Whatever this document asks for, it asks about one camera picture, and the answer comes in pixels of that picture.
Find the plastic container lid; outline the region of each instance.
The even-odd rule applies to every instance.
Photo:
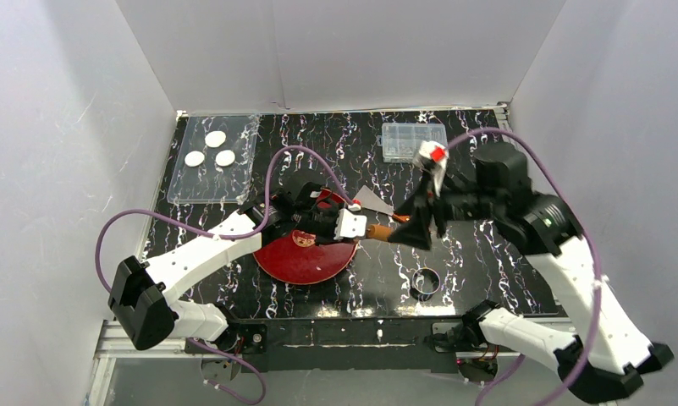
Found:
[[[189,117],[167,191],[169,203],[244,203],[251,187],[260,117],[258,114]],[[207,145],[206,137],[212,131],[226,134],[218,148]],[[192,151],[200,151],[206,157],[196,167],[185,165],[185,158]],[[227,167],[217,165],[217,155],[222,151],[232,151],[236,161]]]
[[[411,162],[422,141],[448,145],[443,124],[383,123],[381,146],[384,162]]]

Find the white disc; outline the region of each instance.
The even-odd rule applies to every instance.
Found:
[[[184,157],[184,163],[187,167],[198,167],[204,162],[204,154],[200,151],[192,151]]]
[[[221,151],[217,154],[217,165],[220,167],[227,167],[234,163],[236,156],[230,150]]]
[[[212,131],[204,137],[204,142],[209,148],[217,148],[226,141],[226,134],[223,131]]]

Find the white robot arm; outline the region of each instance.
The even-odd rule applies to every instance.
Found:
[[[485,301],[463,315],[450,334],[436,338],[454,347],[468,341],[473,347],[493,343],[511,348],[565,379],[581,355],[593,318],[594,264],[581,225],[559,197],[532,190],[526,156],[512,144],[478,147],[475,180],[445,177],[445,154],[440,148],[426,142],[417,152],[414,163],[424,171],[423,179],[395,211],[411,214],[411,220],[391,233],[388,241],[428,250],[432,219],[439,235],[445,233],[447,221],[493,220],[550,285],[576,334],[552,330]],[[635,327],[607,281],[601,282],[597,336],[587,367],[570,386],[587,403],[629,397],[642,386],[641,374],[660,370],[673,359],[668,346],[652,343]]]
[[[213,238],[198,236],[143,263],[134,256],[122,261],[112,284],[109,307],[135,347],[148,349],[167,337],[217,340],[229,326],[228,311],[179,298],[216,270],[294,228],[314,233],[326,244],[363,237],[365,216],[338,207],[316,212],[319,209],[314,203],[320,189],[320,184],[305,182],[299,183],[293,194],[279,192],[270,206],[268,227],[248,238],[221,239],[219,235],[250,233],[261,222],[263,202],[250,203],[232,213],[209,230]]]

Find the metal ring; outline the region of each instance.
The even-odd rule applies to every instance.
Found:
[[[411,277],[411,296],[425,302],[441,289],[441,278],[431,268],[421,268],[413,272]]]

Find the red disk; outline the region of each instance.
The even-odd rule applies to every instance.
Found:
[[[344,201],[327,190],[319,199]],[[316,245],[316,236],[294,230],[254,253],[259,266],[281,282],[309,285],[323,282],[343,271],[356,253],[356,244]]]

